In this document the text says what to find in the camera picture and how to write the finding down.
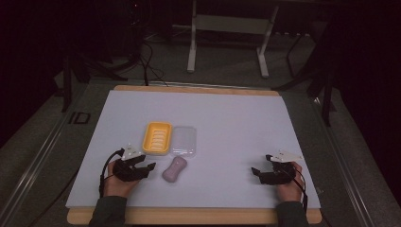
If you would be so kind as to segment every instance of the yellow soap dish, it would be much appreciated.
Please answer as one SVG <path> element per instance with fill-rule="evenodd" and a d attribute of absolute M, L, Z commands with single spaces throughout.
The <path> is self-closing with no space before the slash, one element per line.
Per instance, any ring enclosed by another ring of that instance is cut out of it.
<path fill-rule="evenodd" d="M 145 133 L 145 153 L 164 155 L 168 152 L 172 126 L 168 122 L 149 122 Z"/>

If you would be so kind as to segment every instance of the person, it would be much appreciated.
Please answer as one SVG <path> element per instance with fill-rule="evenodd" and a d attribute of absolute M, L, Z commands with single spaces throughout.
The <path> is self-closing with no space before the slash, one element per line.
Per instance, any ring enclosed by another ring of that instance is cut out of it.
<path fill-rule="evenodd" d="M 139 181 L 123 182 L 113 173 L 115 162 L 108 164 L 109 176 L 104 185 L 104 196 L 96 204 L 90 227 L 121 227 L 125 223 L 125 210 L 128 196 Z M 292 163 L 297 170 L 295 180 L 301 185 L 302 168 L 297 163 Z M 281 203 L 276 207 L 279 227 L 305 227 L 308 226 L 305 211 L 300 203 L 302 197 L 301 188 L 295 183 L 277 185 L 277 194 Z"/>

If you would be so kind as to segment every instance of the sleeve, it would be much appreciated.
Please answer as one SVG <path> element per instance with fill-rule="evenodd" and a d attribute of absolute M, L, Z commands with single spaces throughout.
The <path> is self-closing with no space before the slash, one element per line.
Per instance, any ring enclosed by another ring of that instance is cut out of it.
<path fill-rule="evenodd" d="M 285 201 L 277 207 L 279 227 L 307 227 L 306 214 L 303 206 L 298 201 Z"/>
<path fill-rule="evenodd" d="M 125 222 L 127 199 L 110 196 L 97 201 L 96 208 L 89 222 L 90 227 L 121 227 Z"/>

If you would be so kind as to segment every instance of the pink soap bar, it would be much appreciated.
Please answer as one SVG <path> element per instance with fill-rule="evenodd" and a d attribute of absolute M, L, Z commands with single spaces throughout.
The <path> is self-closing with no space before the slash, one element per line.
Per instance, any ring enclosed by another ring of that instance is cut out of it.
<path fill-rule="evenodd" d="M 181 170 L 186 167 L 186 160 L 180 156 L 173 159 L 171 165 L 163 172 L 163 178 L 170 182 L 175 183 Z"/>

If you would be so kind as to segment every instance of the desk leg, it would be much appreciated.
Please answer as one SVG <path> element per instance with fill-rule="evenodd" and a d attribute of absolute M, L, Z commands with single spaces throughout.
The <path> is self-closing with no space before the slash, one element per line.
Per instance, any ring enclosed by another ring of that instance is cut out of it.
<path fill-rule="evenodd" d="M 268 45 L 269 37 L 271 35 L 271 31 L 273 29 L 275 17 L 277 15 L 279 7 L 275 6 L 273 13 L 270 17 L 270 22 L 268 23 L 268 27 L 266 28 L 265 32 L 265 39 L 263 40 L 263 43 L 260 47 L 257 47 L 256 49 L 256 54 L 257 58 L 259 59 L 259 67 L 260 67 L 260 73 L 262 75 L 262 78 L 267 78 L 269 76 L 268 72 L 268 66 L 266 65 L 266 59 L 265 59 L 265 51 L 266 51 L 266 46 Z"/>
<path fill-rule="evenodd" d="M 188 73 L 195 72 L 195 59 L 197 57 L 197 1 L 192 1 L 192 26 L 191 26 L 191 47 L 189 48 L 188 66 L 186 70 Z"/>

